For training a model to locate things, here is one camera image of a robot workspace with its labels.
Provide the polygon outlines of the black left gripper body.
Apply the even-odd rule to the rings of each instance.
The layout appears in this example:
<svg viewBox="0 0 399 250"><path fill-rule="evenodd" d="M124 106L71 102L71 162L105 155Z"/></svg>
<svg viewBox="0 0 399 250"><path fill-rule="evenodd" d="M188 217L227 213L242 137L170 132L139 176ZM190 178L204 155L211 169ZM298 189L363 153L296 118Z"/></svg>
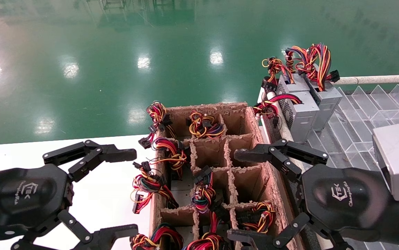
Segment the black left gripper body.
<svg viewBox="0 0 399 250"><path fill-rule="evenodd" d="M60 224L57 215L72 206L73 196L67 173L55 165L0 171L0 241L48 234Z"/></svg>

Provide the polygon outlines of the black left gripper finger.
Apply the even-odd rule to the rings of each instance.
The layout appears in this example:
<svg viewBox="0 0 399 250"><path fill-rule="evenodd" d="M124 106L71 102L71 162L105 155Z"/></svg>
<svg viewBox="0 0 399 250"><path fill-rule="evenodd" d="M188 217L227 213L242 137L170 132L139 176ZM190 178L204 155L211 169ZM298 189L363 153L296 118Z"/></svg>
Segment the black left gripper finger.
<svg viewBox="0 0 399 250"><path fill-rule="evenodd" d="M89 233L67 210L61 211L57 218L79 239L73 250L111 250L117 239L133 237L139 232L136 224L129 224Z"/></svg>
<svg viewBox="0 0 399 250"><path fill-rule="evenodd" d="M101 163L121 163L137 158L135 149L118 149L114 144L97 144L92 140L82 141L43 155L45 164L61 166L78 160L68 169L72 182L79 182Z"/></svg>

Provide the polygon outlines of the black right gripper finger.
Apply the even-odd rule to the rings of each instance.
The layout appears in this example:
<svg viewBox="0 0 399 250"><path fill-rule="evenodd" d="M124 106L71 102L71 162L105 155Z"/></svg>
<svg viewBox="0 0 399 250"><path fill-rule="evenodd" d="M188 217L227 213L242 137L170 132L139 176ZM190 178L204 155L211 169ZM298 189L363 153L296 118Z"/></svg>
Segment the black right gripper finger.
<svg viewBox="0 0 399 250"><path fill-rule="evenodd" d="M234 158L245 163L270 163L293 183L301 183L304 172L291 159L310 164L317 169L328 168L326 152L286 139L280 139L273 144L256 144L253 149L237 149Z"/></svg>
<svg viewBox="0 0 399 250"><path fill-rule="evenodd" d="M341 216L337 219L326 220L314 217L307 212L300 213L295 219L281 231L277 237L256 231L228 230L227 237L232 241L245 242L251 245L254 250L287 250L287 244L298 235L306 225L316 229L316 233L329 239L333 244L333 250L352 250L343 237L351 237L344 234L345 229L354 228L353 216Z"/></svg>

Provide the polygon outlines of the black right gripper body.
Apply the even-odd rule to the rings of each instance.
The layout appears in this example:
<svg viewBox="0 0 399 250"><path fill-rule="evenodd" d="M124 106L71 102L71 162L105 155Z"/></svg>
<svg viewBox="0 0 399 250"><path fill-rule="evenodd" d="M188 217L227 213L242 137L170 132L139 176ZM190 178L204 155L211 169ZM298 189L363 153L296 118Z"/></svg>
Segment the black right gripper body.
<svg viewBox="0 0 399 250"><path fill-rule="evenodd" d="M327 233L399 245L399 201L382 174L318 164L302 174L306 209Z"/></svg>

